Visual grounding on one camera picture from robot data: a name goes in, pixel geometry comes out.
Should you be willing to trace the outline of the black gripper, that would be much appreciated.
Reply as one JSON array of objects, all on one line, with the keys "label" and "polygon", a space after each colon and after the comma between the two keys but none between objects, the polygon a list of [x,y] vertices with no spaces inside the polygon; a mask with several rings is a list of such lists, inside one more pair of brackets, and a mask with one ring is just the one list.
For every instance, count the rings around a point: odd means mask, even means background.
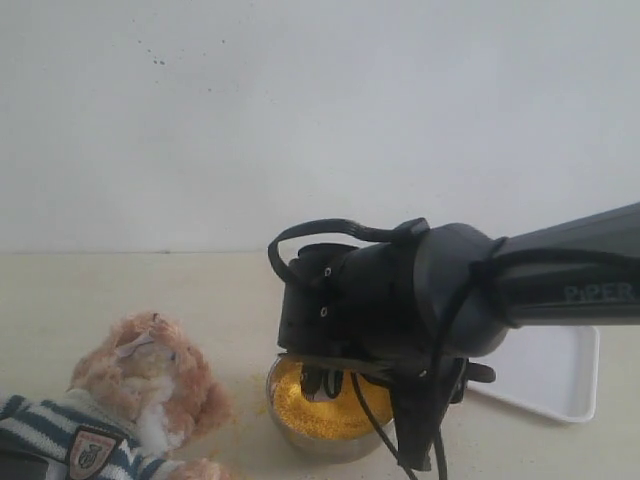
[{"label": "black gripper", "polygon": [[468,275],[425,243],[316,244],[277,271],[285,283],[278,344],[303,364],[349,371],[390,395],[406,470],[445,469],[440,425],[466,386],[468,360],[450,345]]}]

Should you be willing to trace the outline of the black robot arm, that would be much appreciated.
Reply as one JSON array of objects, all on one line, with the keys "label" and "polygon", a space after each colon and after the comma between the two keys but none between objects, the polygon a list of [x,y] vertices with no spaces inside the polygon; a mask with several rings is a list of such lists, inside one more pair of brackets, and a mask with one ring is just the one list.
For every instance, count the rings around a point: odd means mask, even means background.
[{"label": "black robot arm", "polygon": [[267,255],[285,285],[277,343],[302,364],[303,393],[333,399],[343,374],[385,388],[386,446],[409,477],[447,477],[442,420],[469,382],[494,380],[479,358],[509,330],[639,321],[634,204],[511,238],[320,219],[282,231]]}]

